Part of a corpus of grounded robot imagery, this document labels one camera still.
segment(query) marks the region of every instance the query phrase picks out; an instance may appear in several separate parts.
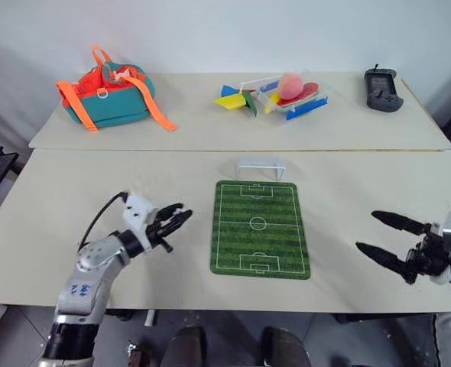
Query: blue plastic piece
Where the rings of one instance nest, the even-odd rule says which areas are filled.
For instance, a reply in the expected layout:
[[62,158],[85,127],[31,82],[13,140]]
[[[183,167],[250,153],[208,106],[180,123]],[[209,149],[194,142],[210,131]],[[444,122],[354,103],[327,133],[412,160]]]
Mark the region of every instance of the blue plastic piece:
[[223,86],[222,91],[220,92],[221,97],[231,96],[233,94],[238,94],[239,89],[232,88],[231,86]]
[[272,90],[278,87],[280,80],[277,80],[276,82],[269,83],[266,86],[262,86],[259,90],[261,90],[263,93],[267,92],[268,90]]
[[313,109],[318,109],[320,106],[324,106],[326,104],[327,97],[304,103],[303,105],[295,107],[295,111],[287,112],[287,120],[295,119],[296,117],[302,116]]

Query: green mat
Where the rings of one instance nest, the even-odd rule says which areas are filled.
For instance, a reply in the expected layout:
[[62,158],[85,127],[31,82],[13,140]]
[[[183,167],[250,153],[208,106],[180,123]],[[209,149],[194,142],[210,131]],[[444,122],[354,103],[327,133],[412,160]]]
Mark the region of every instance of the green mat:
[[210,269],[216,274],[308,279],[309,255],[293,183],[219,181]]

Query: center circle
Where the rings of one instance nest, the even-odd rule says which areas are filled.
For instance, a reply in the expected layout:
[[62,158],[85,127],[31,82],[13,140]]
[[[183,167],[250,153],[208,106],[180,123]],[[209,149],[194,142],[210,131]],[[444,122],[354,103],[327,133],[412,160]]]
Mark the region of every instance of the center circle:
[[249,221],[249,225],[255,231],[262,231],[263,229],[266,228],[266,220],[264,220],[260,216],[253,216]]

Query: pink ball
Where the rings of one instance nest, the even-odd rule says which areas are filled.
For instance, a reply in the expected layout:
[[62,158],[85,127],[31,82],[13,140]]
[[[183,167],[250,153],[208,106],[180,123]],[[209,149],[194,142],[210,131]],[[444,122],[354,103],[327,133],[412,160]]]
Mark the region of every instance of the pink ball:
[[284,74],[278,84],[278,94],[282,99],[292,99],[303,91],[303,81],[298,74]]

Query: orange strap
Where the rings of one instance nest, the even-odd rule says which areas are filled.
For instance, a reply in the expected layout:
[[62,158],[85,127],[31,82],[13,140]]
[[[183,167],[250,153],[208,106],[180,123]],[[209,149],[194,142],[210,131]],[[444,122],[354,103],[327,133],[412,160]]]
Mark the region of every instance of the orange strap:
[[103,57],[105,58],[105,61],[112,61],[110,56],[104,50],[102,50],[98,44],[94,44],[91,47],[91,52],[93,53],[93,57],[95,58],[95,61],[98,65],[103,65],[103,61],[100,58],[100,56],[96,54],[96,51],[100,51],[102,53]]
[[177,126],[166,117],[164,117],[164,115],[161,113],[156,105],[156,102],[152,99],[152,95],[151,92],[149,92],[148,86],[146,86],[139,79],[132,76],[123,76],[122,79],[134,84],[141,91],[142,96],[144,97],[144,101],[146,102],[146,106],[149,108],[149,112],[159,125],[164,127],[169,132],[173,132],[177,129]]
[[66,81],[61,81],[56,83],[57,88],[59,88],[60,92],[64,94],[67,99],[67,102],[73,108],[76,116],[79,117],[79,120],[86,126],[88,130],[91,132],[98,131],[95,123],[92,121],[91,117],[89,117],[88,112],[86,112],[83,104],[79,100],[76,92],[73,89],[73,86]]

